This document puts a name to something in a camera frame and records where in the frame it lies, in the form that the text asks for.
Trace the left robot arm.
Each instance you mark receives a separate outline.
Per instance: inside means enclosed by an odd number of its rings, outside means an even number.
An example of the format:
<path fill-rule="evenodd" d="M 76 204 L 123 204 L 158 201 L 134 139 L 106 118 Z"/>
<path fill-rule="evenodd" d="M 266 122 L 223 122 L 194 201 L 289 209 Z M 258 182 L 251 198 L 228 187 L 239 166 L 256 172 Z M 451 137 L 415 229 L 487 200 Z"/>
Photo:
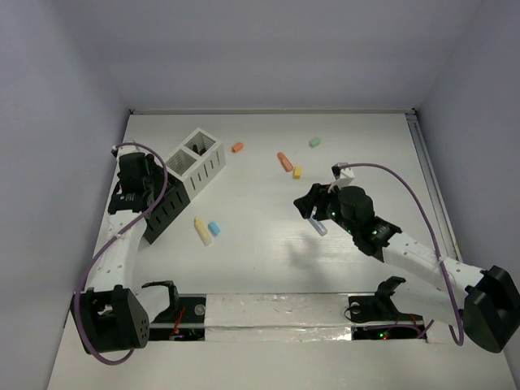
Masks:
<path fill-rule="evenodd" d="M 107 207 L 108 237 L 94 254 L 71 299 L 71 314 L 86 353 L 108 366 L 106 353 L 130 357 L 150 339 L 157 319 L 182 315 L 179 293 L 171 280 L 134 284 L 141 241 L 153 243 L 188 205 L 180 181 L 150 147 L 127 141 L 113 147 L 119 166 Z"/>

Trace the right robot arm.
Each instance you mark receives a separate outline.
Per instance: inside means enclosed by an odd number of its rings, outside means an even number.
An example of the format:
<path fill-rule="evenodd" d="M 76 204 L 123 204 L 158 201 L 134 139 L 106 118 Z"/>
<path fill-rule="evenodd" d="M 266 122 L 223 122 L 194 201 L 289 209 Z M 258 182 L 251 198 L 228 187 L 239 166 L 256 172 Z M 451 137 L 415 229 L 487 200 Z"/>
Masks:
<path fill-rule="evenodd" d="M 422 314 L 435 321 L 461 326 L 482 349 L 499 353 L 519 329 L 519 291 L 508 271 L 485 270 L 420 244 L 393 223 L 376 215 L 373 201 L 357 186 L 343 188 L 313 184 L 293 202 L 303 219 L 331 220 L 343 228 L 366 256 L 401 268 L 431 285 L 414 297 L 404 294 L 404 280 L 379 286 L 375 312 L 391 319 L 401 311 Z"/>

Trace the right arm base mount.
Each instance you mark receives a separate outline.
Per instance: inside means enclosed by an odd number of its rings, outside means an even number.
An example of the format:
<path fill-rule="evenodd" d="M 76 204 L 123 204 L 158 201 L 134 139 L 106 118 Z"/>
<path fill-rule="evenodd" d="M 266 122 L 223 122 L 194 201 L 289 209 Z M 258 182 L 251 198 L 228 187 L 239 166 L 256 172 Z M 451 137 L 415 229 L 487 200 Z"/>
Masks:
<path fill-rule="evenodd" d="M 426 339 L 423 318 L 399 312 L 391 297 L 404 278 L 392 276 L 381 282 L 375 292 L 349 296 L 344 317 L 353 324 L 354 340 Z"/>

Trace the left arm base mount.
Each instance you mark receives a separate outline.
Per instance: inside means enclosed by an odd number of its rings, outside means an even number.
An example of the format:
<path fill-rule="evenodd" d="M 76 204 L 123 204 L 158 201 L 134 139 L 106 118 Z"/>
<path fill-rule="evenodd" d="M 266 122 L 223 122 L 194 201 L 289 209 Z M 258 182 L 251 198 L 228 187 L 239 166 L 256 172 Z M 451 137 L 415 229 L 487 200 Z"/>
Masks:
<path fill-rule="evenodd" d="M 177 312 L 166 310 L 152 323 L 150 341 L 203 341 L 206 327 L 206 295 L 180 295 Z"/>

